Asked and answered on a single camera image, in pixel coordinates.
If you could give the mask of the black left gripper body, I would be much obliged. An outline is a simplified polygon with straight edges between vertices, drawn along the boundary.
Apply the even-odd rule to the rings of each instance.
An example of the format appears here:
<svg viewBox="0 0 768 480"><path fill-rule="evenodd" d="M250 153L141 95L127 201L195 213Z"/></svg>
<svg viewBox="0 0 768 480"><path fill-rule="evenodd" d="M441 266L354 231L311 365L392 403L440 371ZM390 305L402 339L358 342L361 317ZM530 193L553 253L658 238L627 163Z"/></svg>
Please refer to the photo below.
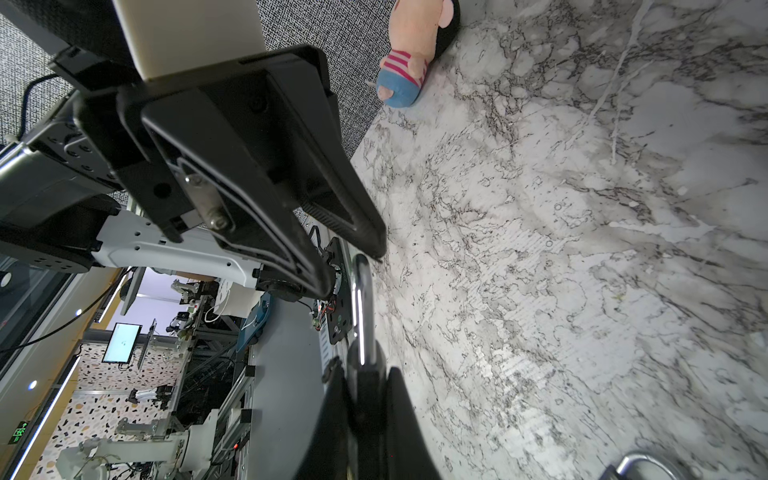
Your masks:
<svg viewBox="0 0 768 480"><path fill-rule="evenodd" d="M325 53L299 45L143 80L90 53L71 63L78 118L121 185L173 238L193 209L170 175L202 158L208 179L239 180L269 219L286 223L331 194L312 140L336 127Z"/></svg>

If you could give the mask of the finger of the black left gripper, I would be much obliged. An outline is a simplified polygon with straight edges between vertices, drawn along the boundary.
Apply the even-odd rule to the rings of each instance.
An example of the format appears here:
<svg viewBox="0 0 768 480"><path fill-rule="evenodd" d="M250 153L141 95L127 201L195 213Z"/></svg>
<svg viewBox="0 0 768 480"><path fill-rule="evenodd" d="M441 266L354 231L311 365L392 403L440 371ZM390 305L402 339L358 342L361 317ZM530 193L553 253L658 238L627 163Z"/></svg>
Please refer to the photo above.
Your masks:
<svg viewBox="0 0 768 480"><path fill-rule="evenodd" d="M336 96L321 77L324 67L296 53L282 53L267 67L293 189L310 215L380 260L387 252L386 225L344 150Z"/></svg>
<svg viewBox="0 0 768 480"><path fill-rule="evenodd" d="M179 151L169 164L198 174L221 197L232 224L214 237L223 247L249 257L303 287L310 296L328 296L334 274L316 249L283 195L249 149L248 136L198 89L149 102L141 121L157 148Z"/></svg>

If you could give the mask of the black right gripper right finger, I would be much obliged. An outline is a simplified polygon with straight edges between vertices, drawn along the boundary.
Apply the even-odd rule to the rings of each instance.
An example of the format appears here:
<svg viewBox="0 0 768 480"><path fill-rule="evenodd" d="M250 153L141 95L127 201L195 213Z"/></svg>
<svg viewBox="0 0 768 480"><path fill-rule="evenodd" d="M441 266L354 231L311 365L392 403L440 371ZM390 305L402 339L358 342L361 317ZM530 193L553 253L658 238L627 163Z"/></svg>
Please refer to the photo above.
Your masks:
<svg viewBox="0 0 768 480"><path fill-rule="evenodd" d="M385 396L386 478L440 480L441 476L424 441L403 374L392 367Z"/></svg>

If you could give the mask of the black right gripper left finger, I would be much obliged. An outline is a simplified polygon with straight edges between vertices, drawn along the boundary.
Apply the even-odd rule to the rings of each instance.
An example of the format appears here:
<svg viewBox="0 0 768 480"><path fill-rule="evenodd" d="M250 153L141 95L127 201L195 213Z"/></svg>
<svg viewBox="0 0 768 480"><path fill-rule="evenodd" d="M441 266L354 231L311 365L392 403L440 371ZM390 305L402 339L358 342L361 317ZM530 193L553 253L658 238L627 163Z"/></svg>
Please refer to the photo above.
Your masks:
<svg viewBox="0 0 768 480"><path fill-rule="evenodd" d="M295 479L348 477L348 392L341 362L330 362L322 377L327 390L307 451Z"/></svg>

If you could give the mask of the black padlock shackle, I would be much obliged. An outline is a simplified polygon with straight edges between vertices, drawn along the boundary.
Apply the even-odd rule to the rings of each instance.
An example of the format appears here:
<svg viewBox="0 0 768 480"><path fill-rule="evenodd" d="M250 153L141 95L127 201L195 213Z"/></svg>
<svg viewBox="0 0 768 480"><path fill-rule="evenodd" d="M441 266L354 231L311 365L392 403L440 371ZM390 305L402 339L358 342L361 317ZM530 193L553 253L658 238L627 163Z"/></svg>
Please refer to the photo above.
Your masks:
<svg viewBox="0 0 768 480"><path fill-rule="evenodd" d="M599 480L626 479L688 479L685 470L658 453L634 450L626 453L617 463L608 464Z"/></svg>

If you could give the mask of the black padlock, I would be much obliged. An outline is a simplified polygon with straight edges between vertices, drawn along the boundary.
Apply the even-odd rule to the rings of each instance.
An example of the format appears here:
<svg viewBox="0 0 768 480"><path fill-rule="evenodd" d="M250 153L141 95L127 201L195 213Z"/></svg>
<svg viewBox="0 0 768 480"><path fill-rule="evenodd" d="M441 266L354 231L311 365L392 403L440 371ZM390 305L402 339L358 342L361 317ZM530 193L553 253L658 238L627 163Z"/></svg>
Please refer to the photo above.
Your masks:
<svg viewBox="0 0 768 480"><path fill-rule="evenodd" d="M347 379L352 400L354 438L353 473L357 479L382 479L385 462L384 387L385 367L379 361L375 337L374 288L367 257L351 261L351 300L356 340L350 347Z"/></svg>

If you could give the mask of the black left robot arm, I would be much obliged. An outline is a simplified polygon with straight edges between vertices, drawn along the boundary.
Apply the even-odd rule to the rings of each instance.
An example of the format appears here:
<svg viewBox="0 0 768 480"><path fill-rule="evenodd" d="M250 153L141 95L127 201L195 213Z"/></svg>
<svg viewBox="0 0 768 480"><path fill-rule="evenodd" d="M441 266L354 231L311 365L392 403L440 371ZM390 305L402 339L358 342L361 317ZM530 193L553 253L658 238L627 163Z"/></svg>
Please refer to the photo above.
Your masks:
<svg viewBox="0 0 768 480"><path fill-rule="evenodd" d="M296 297L336 282L301 209L380 259L324 52L268 50L254 1L6 1L71 92L1 154L1 250L64 274L154 267Z"/></svg>

